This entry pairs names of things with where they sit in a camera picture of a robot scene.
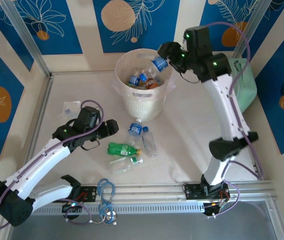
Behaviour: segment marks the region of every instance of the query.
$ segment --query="coiled blue cable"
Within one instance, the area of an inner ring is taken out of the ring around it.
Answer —
[[[112,187],[112,192],[111,192],[111,196],[109,200],[105,200],[105,198],[103,197],[104,195],[104,188],[106,186],[110,185]],[[101,198],[101,204],[98,206],[98,211],[100,213],[100,217],[101,219],[103,219],[105,217],[104,223],[106,224],[112,224],[115,219],[114,219],[114,214],[113,214],[113,208],[112,208],[112,197],[115,194],[115,185],[113,183],[111,183],[109,180],[107,180],[106,178],[101,179],[98,184],[97,184],[97,194],[100,196]],[[111,218],[110,220],[106,219],[107,213],[110,212],[111,213]]]

